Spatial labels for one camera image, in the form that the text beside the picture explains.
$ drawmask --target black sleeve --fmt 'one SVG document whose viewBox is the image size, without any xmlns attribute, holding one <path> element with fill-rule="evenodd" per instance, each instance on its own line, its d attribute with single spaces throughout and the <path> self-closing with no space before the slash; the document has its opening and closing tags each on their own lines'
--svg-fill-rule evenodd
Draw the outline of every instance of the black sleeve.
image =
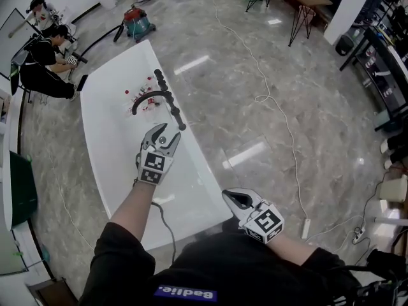
<svg viewBox="0 0 408 306">
<path fill-rule="evenodd" d="M 79 305 L 125 305 L 154 275 L 154 258 L 128 230 L 109 222 L 98 239 Z"/>
<path fill-rule="evenodd" d="M 322 248 L 317 248 L 303 264 L 303 267 L 322 275 L 332 295 L 341 296 L 352 288 L 361 286 L 350 271 L 328 271 L 331 268 L 345 265 L 337 255 Z"/>
<path fill-rule="evenodd" d="M 38 42 L 31 49 L 34 60 L 43 66 L 49 66 L 57 63 L 55 52 L 51 44 L 46 41 Z"/>
</svg>

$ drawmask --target red object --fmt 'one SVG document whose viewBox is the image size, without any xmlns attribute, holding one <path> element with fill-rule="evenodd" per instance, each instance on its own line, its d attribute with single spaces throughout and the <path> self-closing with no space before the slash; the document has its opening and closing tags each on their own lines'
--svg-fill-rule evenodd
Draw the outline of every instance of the red object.
<svg viewBox="0 0 408 306">
<path fill-rule="evenodd" d="M 132 9 L 128 10 L 127 12 L 125 12 L 124 20 L 126 22 L 129 22 L 130 20 L 139 18 L 139 17 L 141 17 L 140 16 L 141 12 L 142 12 L 142 9 L 132 8 Z"/>
</svg>

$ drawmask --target gray tiled floor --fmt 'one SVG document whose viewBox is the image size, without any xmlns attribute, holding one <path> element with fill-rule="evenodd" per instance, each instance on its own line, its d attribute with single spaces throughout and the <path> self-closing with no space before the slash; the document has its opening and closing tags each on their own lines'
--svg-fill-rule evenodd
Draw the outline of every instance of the gray tiled floor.
<svg viewBox="0 0 408 306">
<path fill-rule="evenodd" d="M 360 214 L 374 183 L 382 178 L 378 151 L 382 136 L 373 130 L 372 102 L 351 68 L 339 71 L 343 59 L 315 28 L 309 40 L 300 31 L 289 48 L 293 9 L 281 0 L 272 0 L 269 8 L 257 3 L 249 13 L 244 12 L 243 0 L 214 1 L 221 21 L 234 28 L 259 59 L 272 95 L 288 116 L 302 201 L 312 219 L 309 234 Z M 79 21 L 78 51 L 119 25 L 133 2 L 120 0 L 114 10 L 98 8 Z M 287 233 L 298 237 L 304 215 L 297 197 L 291 137 L 271 99 L 262 104 L 254 101 L 266 89 L 248 51 L 218 24 L 211 0 L 155 0 L 142 8 L 157 25 L 148 39 L 220 186 L 252 188 L 274 201 L 286 218 Z M 282 23 L 268 25 L 274 18 Z M 112 40 L 113 35 L 89 51 L 89 63 L 75 71 L 75 80 L 134 45 L 125 34 L 117 43 Z M 204 55 L 209 56 L 207 61 L 174 73 Z M 50 252 L 51 269 L 67 278 L 80 296 L 92 250 L 70 223 L 42 137 L 67 209 L 94 246 L 108 219 L 89 162 L 79 99 L 70 103 L 49 98 L 42 105 L 36 96 L 32 105 L 26 105 L 22 151 L 33 158 L 39 195 L 36 232 Z M 251 157 L 234 158 L 253 147 Z M 335 251 L 358 223 L 360 219 L 353 219 L 312 243 Z M 179 242 L 178 249 L 192 240 Z M 355 247 L 347 242 L 339 254 L 354 263 L 364 249 L 363 244 Z M 168 266 L 171 246 L 151 253 L 157 269 Z"/>
</svg>

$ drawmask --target black pants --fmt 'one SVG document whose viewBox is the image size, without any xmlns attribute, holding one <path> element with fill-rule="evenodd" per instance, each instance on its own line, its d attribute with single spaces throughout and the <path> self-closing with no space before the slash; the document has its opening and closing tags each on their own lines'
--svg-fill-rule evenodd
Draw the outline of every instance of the black pants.
<svg viewBox="0 0 408 306">
<path fill-rule="evenodd" d="M 395 150 L 390 156 L 392 163 L 401 161 L 408 156 L 408 128 L 404 128 L 399 135 L 388 138 L 387 144 L 390 150 Z"/>
<path fill-rule="evenodd" d="M 26 89 L 49 95 L 53 98 L 70 99 L 74 96 L 75 90 L 73 84 L 64 82 L 52 71 L 45 68 L 40 69 L 40 67 L 35 64 L 21 67 L 21 82 Z"/>
</svg>

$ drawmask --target curved white tabletop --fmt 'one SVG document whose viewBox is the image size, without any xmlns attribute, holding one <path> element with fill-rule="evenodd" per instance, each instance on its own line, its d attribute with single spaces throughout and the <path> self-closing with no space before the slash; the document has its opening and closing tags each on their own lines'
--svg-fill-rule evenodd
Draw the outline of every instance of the curved white tabletop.
<svg viewBox="0 0 408 306">
<path fill-rule="evenodd" d="M 157 68 L 163 72 L 146 40 L 90 74 L 81 93 L 89 157 L 109 218 L 124 201 L 137 177 L 135 156 L 145 133 L 157 124 L 168 123 L 165 133 L 169 139 L 164 144 L 167 145 L 178 131 L 162 97 L 156 97 L 161 105 L 153 111 L 144 112 L 140 107 L 137 115 L 126 115 L 127 108 L 132 106 L 130 97 L 138 93 L 147 77 L 154 76 L 153 71 Z M 179 107 L 176 98 L 174 103 Z M 182 110 L 180 115 L 187 124 Z M 162 204 L 166 222 L 176 240 L 232 216 L 188 124 L 181 133 L 174 163 L 154 193 L 154 201 Z M 159 210 L 152 207 L 142 240 L 144 248 L 152 249 L 170 242 L 170 233 L 163 225 Z"/>
</svg>

